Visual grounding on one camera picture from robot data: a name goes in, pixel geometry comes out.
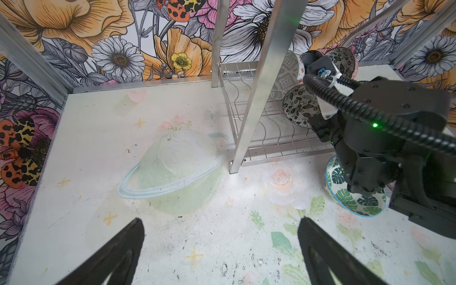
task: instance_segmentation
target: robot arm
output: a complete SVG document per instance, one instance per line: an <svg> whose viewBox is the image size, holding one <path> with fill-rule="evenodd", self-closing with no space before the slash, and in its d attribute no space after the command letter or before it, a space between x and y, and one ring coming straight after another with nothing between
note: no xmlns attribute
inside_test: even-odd
<svg viewBox="0 0 456 285"><path fill-rule="evenodd" d="M456 238L456 139L442 133L450 95L382 77L363 84L337 77L328 57L308 72L307 89L337 109L331 115L321 105L324 117L314 115L309 122L321 141L334 146L348 190L370 196L396 181L391 209ZM331 88L335 80L353 93Z"/></svg>

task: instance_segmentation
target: floral wallpaper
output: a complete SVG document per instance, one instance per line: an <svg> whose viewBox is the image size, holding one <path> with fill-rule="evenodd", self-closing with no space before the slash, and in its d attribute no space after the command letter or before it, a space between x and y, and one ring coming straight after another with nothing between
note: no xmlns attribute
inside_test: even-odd
<svg viewBox="0 0 456 285"><path fill-rule="evenodd" d="M350 46L378 60L448 0L410 0ZM258 60L275 0L230 0L222 62ZM323 52L394 0L310 0L290 45ZM0 11L73 86L210 75L217 0L0 0Z"/></svg>
<svg viewBox="0 0 456 285"><path fill-rule="evenodd" d="M397 69L407 81L452 95L448 122L456 131L456 21Z"/></svg>
<svg viewBox="0 0 456 285"><path fill-rule="evenodd" d="M9 60L0 62L0 285L5 284L61 110Z"/></svg>

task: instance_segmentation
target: cable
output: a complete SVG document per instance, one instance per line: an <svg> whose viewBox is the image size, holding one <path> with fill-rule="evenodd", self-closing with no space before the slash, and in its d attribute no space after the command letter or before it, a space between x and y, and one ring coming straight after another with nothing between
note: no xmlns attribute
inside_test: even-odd
<svg viewBox="0 0 456 285"><path fill-rule="evenodd" d="M345 85L347 86L348 88L351 88L353 90L355 90L356 88L360 87L361 86L361 83L359 83L358 81L356 80L353 80L351 78L348 78L348 77L345 77L345 76L341 76L337 79L337 83L339 84L342 84L342 85Z"/></svg>
<svg viewBox="0 0 456 285"><path fill-rule="evenodd" d="M368 124L377 123L383 131L427 149L456 155L456 139L451 136L355 101L328 88L316 75L306 74L304 83L311 93L355 119Z"/></svg>

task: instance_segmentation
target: butterfly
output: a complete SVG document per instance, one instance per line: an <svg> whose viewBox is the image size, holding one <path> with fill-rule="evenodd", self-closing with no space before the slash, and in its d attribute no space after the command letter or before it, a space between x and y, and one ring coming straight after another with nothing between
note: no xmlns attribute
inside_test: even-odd
<svg viewBox="0 0 456 285"><path fill-rule="evenodd" d="M205 3L206 0L169 0L166 11L176 22L188 22L190 20L189 12L198 12Z"/></svg>
<svg viewBox="0 0 456 285"><path fill-rule="evenodd" d="M36 186L41 175L42 163L29 144L35 133L31 118L19 119L14 124L8 120L0 121L0 146L7 148L0 152L0 160L9 161L1 168L3 182L18 189L23 183Z"/></svg>

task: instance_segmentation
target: pink heart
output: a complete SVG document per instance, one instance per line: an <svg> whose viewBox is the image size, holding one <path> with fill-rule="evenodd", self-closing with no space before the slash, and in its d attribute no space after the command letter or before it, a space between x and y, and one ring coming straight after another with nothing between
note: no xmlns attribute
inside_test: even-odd
<svg viewBox="0 0 456 285"><path fill-rule="evenodd" d="M128 98L131 99L131 101L139 103L142 99L145 98L147 94L147 91L144 89L141 89L139 91L130 91L128 92Z"/></svg>

